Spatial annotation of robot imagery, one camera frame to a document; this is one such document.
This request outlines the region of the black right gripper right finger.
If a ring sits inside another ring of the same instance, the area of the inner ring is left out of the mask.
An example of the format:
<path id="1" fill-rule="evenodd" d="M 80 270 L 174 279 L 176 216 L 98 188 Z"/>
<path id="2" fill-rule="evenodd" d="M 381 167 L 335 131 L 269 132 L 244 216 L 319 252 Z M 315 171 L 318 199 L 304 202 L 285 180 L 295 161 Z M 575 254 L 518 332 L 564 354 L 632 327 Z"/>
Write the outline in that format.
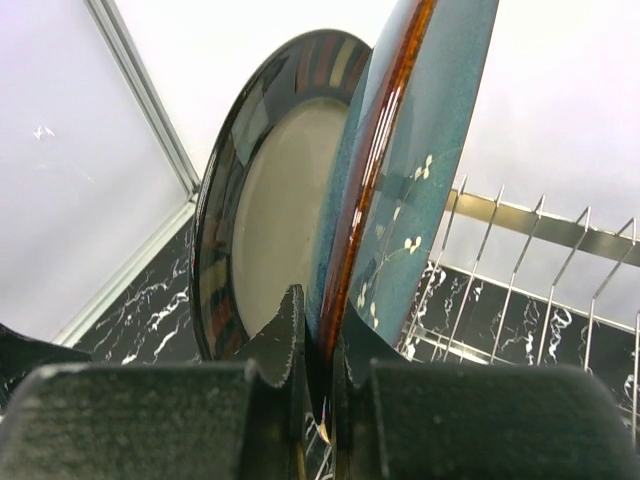
<path id="1" fill-rule="evenodd" d="M 576 368 L 419 363 L 349 309 L 334 370 L 338 479 L 635 479 L 606 387 Z"/>

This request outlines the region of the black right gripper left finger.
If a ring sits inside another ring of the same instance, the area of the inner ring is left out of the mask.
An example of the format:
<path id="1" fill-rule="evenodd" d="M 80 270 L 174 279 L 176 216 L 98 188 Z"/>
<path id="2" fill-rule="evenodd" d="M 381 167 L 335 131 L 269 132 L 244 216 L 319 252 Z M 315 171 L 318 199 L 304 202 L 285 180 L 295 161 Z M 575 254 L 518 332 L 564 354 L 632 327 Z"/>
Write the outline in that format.
<path id="1" fill-rule="evenodd" d="M 1 424 L 5 479 L 302 479 L 300 286 L 250 342 L 200 364 L 35 369 Z"/>

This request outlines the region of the blue glazed plate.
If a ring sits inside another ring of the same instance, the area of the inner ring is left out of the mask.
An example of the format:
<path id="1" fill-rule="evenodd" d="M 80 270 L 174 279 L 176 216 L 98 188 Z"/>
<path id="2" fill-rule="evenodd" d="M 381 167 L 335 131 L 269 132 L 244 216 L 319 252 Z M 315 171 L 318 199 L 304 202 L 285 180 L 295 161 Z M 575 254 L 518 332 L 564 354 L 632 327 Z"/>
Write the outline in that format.
<path id="1" fill-rule="evenodd" d="M 306 322 L 323 361 L 354 312 L 394 343 L 462 154 L 494 1 L 400 1 L 356 85 L 314 245 Z"/>

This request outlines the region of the dark striped rim plate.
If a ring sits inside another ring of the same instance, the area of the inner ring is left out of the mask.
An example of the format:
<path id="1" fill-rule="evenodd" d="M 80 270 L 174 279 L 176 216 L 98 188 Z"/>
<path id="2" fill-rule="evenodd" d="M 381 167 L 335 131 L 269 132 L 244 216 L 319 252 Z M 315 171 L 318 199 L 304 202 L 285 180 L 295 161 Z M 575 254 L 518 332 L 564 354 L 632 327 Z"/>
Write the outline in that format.
<path id="1" fill-rule="evenodd" d="M 202 358 L 225 360 L 309 278 L 329 172 L 370 55 L 358 37 L 311 31 L 277 48 L 229 110 L 194 217 L 189 293 Z"/>

